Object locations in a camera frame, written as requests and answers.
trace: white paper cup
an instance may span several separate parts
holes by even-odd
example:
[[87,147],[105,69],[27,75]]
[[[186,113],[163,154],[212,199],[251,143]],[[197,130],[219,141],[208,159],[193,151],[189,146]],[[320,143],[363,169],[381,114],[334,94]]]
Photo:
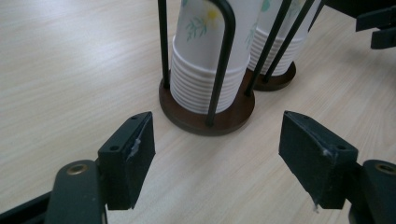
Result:
[[[285,20],[282,22],[282,25],[279,29],[279,32],[276,36],[276,40],[274,41],[273,46],[271,47],[270,53],[264,63],[261,73],[266,74],[269,66],[274,60],[276,54],[278,53],[286,35],[290,31],[291,26],[294,24],[298,14],[300,13],[301,8],[303,7],[305,0],[292,0],[289,11],[287,12]],[[303,23],[301,24],[299,30],[295,34],[294,38],[291,40],[288,48],[283,54],[281,60],[279,61],[276,69],[273,73],[273,76],[280,76],[285,74],[297,54],[300,52],[303,47],[304,41],[308,35],[309,25],[311,24],[317,10],[320,0],[316,0],[313,6],[308,11],[308,14],[304,18]],[[262,54],[262,50],[267,41],[268,35],[271,32],[271,29],[274,25],[276,15],[280,10],[280,6],[282,1],[279,0],[264,0],[264,4],[262,6],[262,12],[259,15],[257,31],[254,36],[252,48],[251,48],[251,58],[248,68],[250,70],[254,70],[256,64]]]
[[[233,47],[216,112],[232,103],[250,61],[250,47],[263,0],[229,0],[235,15]],[[220,11],[206,0],[183,0],[173,42],[171,93],[184,108],[206,114],[224,34]]]

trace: wooden table surface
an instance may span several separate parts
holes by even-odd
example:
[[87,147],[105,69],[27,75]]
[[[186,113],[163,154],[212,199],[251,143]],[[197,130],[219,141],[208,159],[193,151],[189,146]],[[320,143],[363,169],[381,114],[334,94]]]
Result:
[[[180,1],[168,0],[169,36]],[[152,111],[157,154],[134,210],[109,223],[348,223],[319,209],[278,156],[283,112],[316,119],[355,146],[359,163],[396,163],[396,50],[325,7],[281,91],[257,92],[247,124],[221,137],[164,115],[156,1],[0,2],[0,212],[52,188],[134,114]]]

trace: wooden base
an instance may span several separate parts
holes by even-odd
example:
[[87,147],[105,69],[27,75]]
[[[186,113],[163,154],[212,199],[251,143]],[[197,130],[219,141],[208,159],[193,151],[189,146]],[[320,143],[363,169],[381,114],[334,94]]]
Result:
[[[247,74],[253,75],[253,71],[247,70]],[[264,75],[259,75],[257,78],[256,85],[254,86],[255,91],[278,91],[287,87],[296,75],[296,65],[291,63],[288,71],[281,76],[270,77],[268,82],[263,82]]]
[[244,92],[251,79],[251,74],[245,74],[239,91],[229,108],[216,114],[214,125],[206,126],[207,115],[192,113],[179,105],[169,89],[160,84],[160,104],[164,114],[179,128],[190,133],[206,136],[219,136],[231,133],[242,127],[253,112],[255,105],[254,94],[247,97]]

